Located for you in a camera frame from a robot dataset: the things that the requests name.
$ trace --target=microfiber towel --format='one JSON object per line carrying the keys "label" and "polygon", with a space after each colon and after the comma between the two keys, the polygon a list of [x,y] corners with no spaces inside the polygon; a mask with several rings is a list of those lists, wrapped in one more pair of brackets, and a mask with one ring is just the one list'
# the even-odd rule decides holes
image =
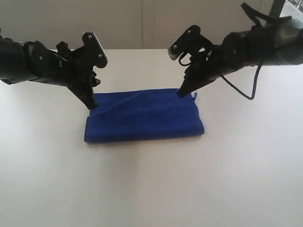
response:
{"label": "microfiber towel", "polygon": [[90,111],[84,140],[108,143],[170,139],[204,134],[194,98],[177,89],[97,93],[99,106]]}

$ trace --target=robotic arm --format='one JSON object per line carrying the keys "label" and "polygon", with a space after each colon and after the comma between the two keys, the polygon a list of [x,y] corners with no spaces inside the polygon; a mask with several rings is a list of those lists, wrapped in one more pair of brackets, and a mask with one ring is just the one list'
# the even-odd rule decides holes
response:
{"label": "robotic arm", "polygon": [[[191,26],[169,48],[172,60],[179,59],[182,66],[188,66],[183,84],[177,91],[180,97],[221,77],[241,95],[253,99],[262,65],[303,63],[303,24],[300,21],[291,17],[269,17],[255,11],[246,3],[241,7],[255,23],[250,31],[232,32],[221,45],[214,45],[200,34],[198,26]],[[267,21],[267,25],[262,26],[257,18]],[[181,60],[187,54],[191,55],[190,63],[183,64]],[[241,92],[224,77],[243,67],[255,65],[258,65],[258,69],[251,96]]]}
{"label": "robotic arm", "polygon": [[93,32],[82,37],[84,46],[74,51],[67,43],[58,52],[40,42],[16,43],[0,36],[0,80],[7,84],[33,81],[67,87],[88,109],[98,106],[92,88],[100,84],[93,67],[104,68],[107,58]]}

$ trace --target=white wall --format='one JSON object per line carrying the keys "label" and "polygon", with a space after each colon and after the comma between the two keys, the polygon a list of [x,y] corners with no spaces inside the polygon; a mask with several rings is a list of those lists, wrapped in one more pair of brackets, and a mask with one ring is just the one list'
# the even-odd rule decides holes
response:
{"label": "white wall", "polygon": [[168,48],[197,24],[217,43],[250,27],[244,1],[269,13],[274,0],[1,0],[0,27],[4,37],[48,48],[60,41],[76,48],[83,32],[94,31],[107,49],[140,49]]}

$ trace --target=folded blue cloth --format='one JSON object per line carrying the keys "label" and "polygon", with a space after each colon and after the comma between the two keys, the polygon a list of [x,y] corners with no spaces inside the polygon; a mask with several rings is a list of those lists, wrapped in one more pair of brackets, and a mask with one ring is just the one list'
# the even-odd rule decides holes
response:
{"label": "folded blue cloth", "polygon": [[100,105],[90,111],[84,140],[107,143],[169,139],[204,134],[194,98],[176,89],[98,93]]}

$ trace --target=white table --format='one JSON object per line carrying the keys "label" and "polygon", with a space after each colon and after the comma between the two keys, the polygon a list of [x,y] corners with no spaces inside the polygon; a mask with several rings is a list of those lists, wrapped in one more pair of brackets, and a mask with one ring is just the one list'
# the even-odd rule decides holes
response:
{"label": "white table", "polygon": [[[165,50],[106,51],[96,92],[179,87]],[[255,68],[228,78],[250,94]],[[264,67],[249,101],[199,90],[202,137],[87,145],[66,88],[0,83],[1,227],[303,226],[303,66]]]}

